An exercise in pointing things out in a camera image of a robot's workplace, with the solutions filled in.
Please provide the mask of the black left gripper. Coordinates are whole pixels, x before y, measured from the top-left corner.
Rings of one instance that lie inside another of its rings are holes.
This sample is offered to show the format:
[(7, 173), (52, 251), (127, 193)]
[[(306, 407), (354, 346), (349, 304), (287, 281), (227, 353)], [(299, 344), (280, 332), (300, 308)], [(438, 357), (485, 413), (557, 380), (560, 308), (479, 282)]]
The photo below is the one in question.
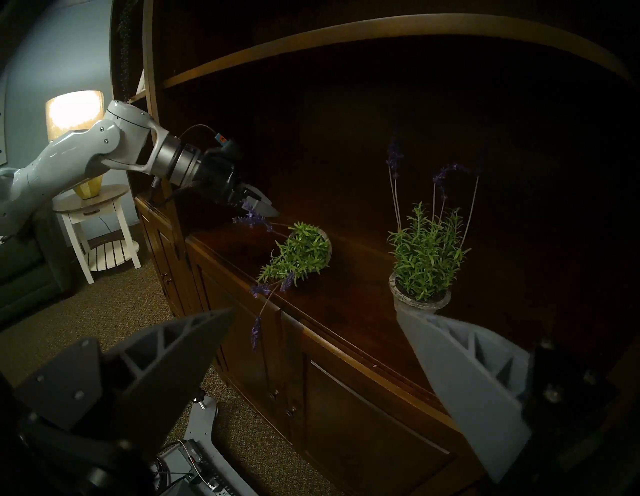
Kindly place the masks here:
[(241, 206), (248, 213), (264, 218), (277, 218), (279, 211), (265, 202), (262, 191), (242, 183), (236, 170), (242, 158), (237, 143), (207, 149), (200, 158), (198, 187), (205, 197), (222, 206)]

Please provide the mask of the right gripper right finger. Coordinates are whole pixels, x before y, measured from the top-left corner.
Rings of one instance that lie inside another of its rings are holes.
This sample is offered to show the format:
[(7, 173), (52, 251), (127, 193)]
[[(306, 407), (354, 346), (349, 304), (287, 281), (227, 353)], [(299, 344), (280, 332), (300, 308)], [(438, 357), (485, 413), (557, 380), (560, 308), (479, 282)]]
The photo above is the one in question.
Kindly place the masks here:
[(531, 353), (481, 326), (399, 312), (427, 380), (494, 483), (532, 435), (522, 417)]

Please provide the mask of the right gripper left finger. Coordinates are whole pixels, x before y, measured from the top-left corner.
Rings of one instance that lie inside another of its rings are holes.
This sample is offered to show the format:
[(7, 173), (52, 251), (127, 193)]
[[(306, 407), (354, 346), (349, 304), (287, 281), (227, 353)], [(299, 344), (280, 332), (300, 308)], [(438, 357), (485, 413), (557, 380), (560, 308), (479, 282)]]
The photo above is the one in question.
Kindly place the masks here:
[(157, 453), (200, 388), (234, 320), (223, 308), (146, 327), (107, 351), (83, 337), (15, 389), (55, 428)]

